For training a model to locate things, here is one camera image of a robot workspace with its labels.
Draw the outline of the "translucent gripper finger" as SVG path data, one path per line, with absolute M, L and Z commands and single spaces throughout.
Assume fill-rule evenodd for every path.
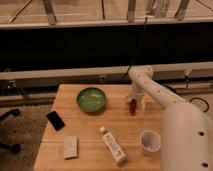
M 140 98 L 138 100 L 138 108 L 142 111 L 145 111 L 145 108 L 146 108 L 146 98 L 145 97 Z
M 125 97 L 126 102 L 131 102 L 132 99 L 133 99 L 133 96 L 131 93 L 128 93 Z

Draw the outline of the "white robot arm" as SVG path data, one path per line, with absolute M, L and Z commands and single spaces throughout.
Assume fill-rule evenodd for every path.
M 161 171 L 212 171 L 204 112 L 155 82 L 150 65 L 132 67 L 128 76 L 131 79 L 131 98 L 142 100 L 147 93 L 164 108 Z

